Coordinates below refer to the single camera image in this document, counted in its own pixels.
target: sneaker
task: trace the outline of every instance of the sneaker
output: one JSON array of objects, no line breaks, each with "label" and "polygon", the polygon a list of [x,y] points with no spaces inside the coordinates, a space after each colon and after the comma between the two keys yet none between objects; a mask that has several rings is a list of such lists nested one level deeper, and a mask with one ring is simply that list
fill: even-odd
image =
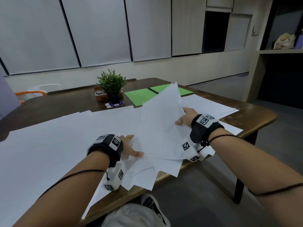
[{"label": "sneaker", "polygon": [[151,194],[145,193],[141,197],[141,204],[147,208],[150,208],[154,211],[163,221],[164,225],[167,227],[171,227],[169,220],[164,216],[162,211],[160,210],[159,204],[157,200]]}]

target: wristband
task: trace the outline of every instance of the wristband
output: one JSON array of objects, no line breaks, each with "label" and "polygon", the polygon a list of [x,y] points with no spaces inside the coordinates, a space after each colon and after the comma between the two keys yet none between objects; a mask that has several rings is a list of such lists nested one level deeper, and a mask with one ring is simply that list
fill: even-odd
[{"label": "wristband", "polygon": [[123,151],[122,140],[113,134],[101,135],[96,141],[88,148],[87,155],[93,151],[101,151],[109,156],[109,166],[115,167],[116,163],[120,161],[121,153]]},{"label": "wristband", "polygon": [[208,115],[199,114],[191,122],[190,138],[194,143],[200,143],[202,147],[209,146],[209,135],[218,128],[224,128],[219,120]]}]

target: floor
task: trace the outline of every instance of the floor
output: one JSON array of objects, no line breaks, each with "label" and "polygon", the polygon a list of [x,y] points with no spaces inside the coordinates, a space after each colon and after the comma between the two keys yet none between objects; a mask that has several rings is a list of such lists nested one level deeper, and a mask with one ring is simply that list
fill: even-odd
[{"label": "floor", "polygon": [[[241,100],[247,73],[192,85],[191,87]],[[303,174],[303,110],[257,100],[277,115],[259,131],[256,146]],[[223,188],[210,180],[216,179]],[[245,188],[240,205],[223,192],[234,192],[236,177],[218,155],[182,171],[151,192],[174,227],[279,226]]]}]

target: hand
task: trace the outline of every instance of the hand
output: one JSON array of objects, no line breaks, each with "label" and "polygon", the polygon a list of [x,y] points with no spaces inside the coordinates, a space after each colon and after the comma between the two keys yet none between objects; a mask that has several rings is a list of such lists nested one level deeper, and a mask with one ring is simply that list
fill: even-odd
[{"label": "hand", "polygon": [[180,120],[181,123],[178,121],[175,122],[176,125],[187,125],[190,126],[192,120],[198,115],[198,113],[193,108],[183,107],[183,110],[185,112],[185,115],[183,115]]},{"label": "hand", "polygon": [[123,146],[124,146],[124,149],[123,149],[123,154],[126,154],[126,155],[131,155],[131,156],[134,156],[134,157],[142,157],[144,152],[141,152],[141,151],[135,151],[134,149],[132,149],[132,147],[129,145],[131,139],[128,138],[128,137],[124,137],[123,135],[121,135],[119,137],[122,142],[123,142]]}]

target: beige bag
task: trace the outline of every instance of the beige bag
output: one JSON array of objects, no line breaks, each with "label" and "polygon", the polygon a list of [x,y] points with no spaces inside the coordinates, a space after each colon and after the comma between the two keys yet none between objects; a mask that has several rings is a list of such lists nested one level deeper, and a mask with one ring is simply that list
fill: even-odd
[{"label": "beige bag", "polygon": [[276,40],[274,49],[290,49],[294,47],[294,40],[296,36],[285,33]]}]

